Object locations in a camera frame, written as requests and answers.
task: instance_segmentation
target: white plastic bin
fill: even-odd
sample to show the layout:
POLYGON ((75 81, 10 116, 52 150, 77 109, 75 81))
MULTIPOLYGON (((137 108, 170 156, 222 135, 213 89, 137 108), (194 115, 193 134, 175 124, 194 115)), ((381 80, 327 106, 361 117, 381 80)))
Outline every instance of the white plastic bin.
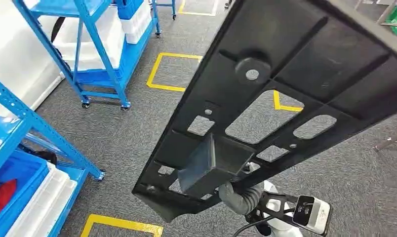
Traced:
POLYGON ((6 237, 45 237, 53 228, 77 183, 54 165, 40 184, 6 237))
MULTIPOLYGON (((74 70, 75 65, 78 22, 78 18, 67 17, 53 42, 53 45, 60 51, 63 59, 69 64, 72 70, 74 70)), ((124 32, 118 16, 117 7, 109 6, 97 20, 95 26, 113 68, 118 68, 123 49, 124 32)), ((78 71, 89 69, 105 69, 105 66, 92 42, 91 36, 84 26, 81 35, 78 71)))
POLYGON ((152 21, 148 0, 145 0, 130 20, 120 20, 126 34, 126 42, 137 44, 152 21))

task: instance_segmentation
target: black plastic panel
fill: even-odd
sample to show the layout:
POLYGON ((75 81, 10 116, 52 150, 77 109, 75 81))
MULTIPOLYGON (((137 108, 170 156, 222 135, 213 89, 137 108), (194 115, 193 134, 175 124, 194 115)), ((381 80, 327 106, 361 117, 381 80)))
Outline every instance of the black plastic panel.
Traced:
MULTIPOLYGON (((342 4, 339 0, 236 0, 133 193, 167 222, 181 214, 199 213, 220 201, 216 190, 202 200, 168 187, 210 134, 235 141, 238 148, 254 154, 251 161, 261 167, 235 183, 243 188, 397 113, 397 37, 342 4), (247 79, 250 69, 259 71, 257 79, 247 79), (257 144, 225 134, 261 93, 273 89, 304 103, 303 111, 257 144), (212 113, 205 114, 206 109, 212 113), (198 115, 215 122, 205 136, 187 131, 198 115), (312 139, 293 135, 318 115, 337 121, 312 139), (273 162, 256 156, 271 145, 289 152, 273 162), (158 174, 161 165, 176 170, 158 174)), ((237 156, 232 158, 246 159, 237 156)), ((208 188, 197 184, 199 193, 208 188)))

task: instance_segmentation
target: red cloth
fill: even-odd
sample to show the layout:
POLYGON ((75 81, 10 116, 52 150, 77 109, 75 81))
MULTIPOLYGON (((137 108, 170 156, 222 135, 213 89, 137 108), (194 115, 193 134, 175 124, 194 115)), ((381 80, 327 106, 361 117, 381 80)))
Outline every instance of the red cloth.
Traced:
POLYGON ((17 180, 13 179, 0 185, 0 212, 11 200, 17 189, 17 180))

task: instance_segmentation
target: blue metal shelf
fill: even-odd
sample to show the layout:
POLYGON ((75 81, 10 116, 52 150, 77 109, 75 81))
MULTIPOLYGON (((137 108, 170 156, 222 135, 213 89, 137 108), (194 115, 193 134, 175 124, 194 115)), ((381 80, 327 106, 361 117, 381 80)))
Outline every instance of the blue metal shelf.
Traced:
POLYGON ((76 181, 78 184, 71 197, 69 198, 68 203, 66 203, 65 208, 57 219, 55 225, 50 231, 48 237, 55 237, 59 235, 59 232, 62 229, 63 224, 65 223, 66 217, 68 217, 68 214, 71 211, 72 206, 74 205, 75 200, 88 174, 88 171, 86 169, 79 168, 68 163, 59 162, 56 167, 69 174, 69 177, 72 180, 76 181))
MULTIPOLYGON (((101 39, 98 35, 97 28, 95 26, 95 21, 100 17, 100 15, 105 11, 108 5, 111 3, 111 0, 40 0, 40 2, 35 5, 31 10, 29 10, 23 0, 12 0, 12 2, 17 7, 18 11, 27 21, 29 26, 32 28, 36 36, 39 38, 43 46, 47 49, 50 56, 52 56, 53 60, 59 66, 59 69, 65 75, 65 78, 73 87, 79 98, 81 99, 82 106, 84 108, 88 108, 90 98, 89 96, 100 96, 100 97, 108 97, 113 99, 120 99, 121 109, 126 111, 130 107, 130 102, 127 100, 127 96, 125 93, 125 87, 127 86, 130 75, 133 73, 134 68, 139 61, 139 57, 141 52, 143 52, 145 42, 149 38, 151 32, 151 26, 148 28, 148 36, 144 38, 143 42, 138 43, 141 45, 130 47, 130 52, 134 53, 133 59, 129 59, 125 65, 127 76, 124 79, 120 79, 116 74, 116 70, 113 69, 113 66, 110 62, 110 59, 105 51, 105 48, 101 42, 101 39), (86 84, 94 85, 94 86, 102 86, 102 87, 112 87, 116 93, 98 93, 93 91, 86 91, 79 83, 78 79, 78 60, 79 54, 77 53, 75 59, 74 69, 77 73, 73 74, 70 68, 63 61, 59 52, 55 49, 55 47, 51 44, 50 40, 46 37, 43 30, 40 27, 40 24, 36 20, 37 17, 41 15, 53 15, 53 16, 68 16, 68 17, 78 17, 79 18, 79 31, 82 30, 82 24, 85 25, 89 35, 92 38, 92 42, 94 43, 98 54, 100 55, 101 61, 105 66, 105 74, 104 79, 100 79, 97 82, 87 82, 86 84)), ((124 4, 124 1, 117 1, 118 4, 124 4)), ((156 0, 152 0, 152 9, 153 9, 153 24, 156 25, 156 35, 159 36, 161 34, 159 28, 159 20, 156 9, 156 0)), ((80 36, 77 38, 77 50, 79 52, 80 47, 80 36)))
POLYGON ((30 124, 23 119, 0 117, 0 168, 30 130, 30 127, 30 124))
MULTIPOLYGON (((139 39, 137 44, 129 44, 124 42, 123 51, 121 52, 119 70, 122 74, 121 80, 119 80, 119 84, 122 88, 126 88, 127 84, 130 81, 130 78, 137 66, 137 63, 142 56, 143 51, 145 50, 146 45, 148 44, 148 40, 151 36, 151 32, 153 30, 154 24, 156 23, 156 19, 152 18, 149 26, 143 33, 142 37, 139 39)), ((87 73, 77 73, 78 83, 81 85, 94 85, 94 86, 102 86, 102 87, 114 87, 112 81, 110 80, 108 74, 104 70, 92 70, 87 73), (102 78, 103 80, 93 80, 92 78, 102 78)))
POLYGON ((0 168, 24 138, 36 142, 42 147, 63 155, 74 162, 74 164, 59 163, 57 166, 78 183, 71 198, 68 200, 66 208, 50 233, 50 236, 57 236, 88 173, 98 180, 102 180, 105 173, 79 153, 43 118, 26 106, 2 83, 0 83, 0 104, 18 117, 17 119, 0 117, 0 168), (34 135, 28 135, 30 130, 39 132, 46 140, 34 135))
MULTIPOLYGON (((111 4, 111 0, 85 0, 84 3, 95 21, 111 4)), ((80 15, 74 0, 40 0, 30 11, 35 17, 47 15, 78 18, 80 15)))

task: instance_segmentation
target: yellow tape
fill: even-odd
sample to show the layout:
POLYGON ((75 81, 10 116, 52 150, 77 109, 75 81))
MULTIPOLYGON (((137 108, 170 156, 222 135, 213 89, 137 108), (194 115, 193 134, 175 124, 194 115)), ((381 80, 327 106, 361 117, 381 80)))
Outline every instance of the yellow tape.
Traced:
POLYGON ((178 9, 178 14, 188 14, 188 15, 198 15, 198 16, 216 16, 216 11, 217 11, 217 5, 219 3, 219 0, 214 1, 212 13, 201 13, 201 12, 187 12, 183 11, 184 6, 185 6, 186 0, 182 0, 180 8, 178 9))
POLYGON ((109 217, 109 216, 101 216, 101 215, 91 214, 88 217, 88 220, 86 221, 85 227, 84 227, 80 237, 88 237, 89 232, 91 231, 92 225, 94 223, 104 224, 104 225, 108 225, 108 226, 115 226, 115 227, 130 229, 130 230, 134 230, 134 231, 148 232, 148 233, 154 234, 154 237, 160 237, 163 232, 162 226, 155 226, 155 225, 151 225, 151 224, 144 224, 144 223, 139 223, 139 222, 134 222, 134 221, 117 219, 117 218, 113 218, 113 217, 109 217))
POLYGON ((152 71, 151 71, 151 74, 149 75, 146 85, 149 86, 150 88, 184 92, 185 88, 183 88, 183 87, 177 87, 177 86, 171 86, 171 85, 159 85, 159 84, 153 83, 155 75, 158 71, 159 64, 160 64, 163 56, 179 57, 179 58, 193 58, 193 59, 198 59, 198 61, 200 61, 202 59, 202 56, 181 54, 181 53, 166 53, 166 52, 158 54, 157 60, 155 61, 154 66, 152 67, 152 71))
POLYGON ((284 106, 280 104, 280 93, 276 90, 273 91, 274 109, 275 110, 287 110, 293 112, 300 112, 303 110, 301 107, 284 106))

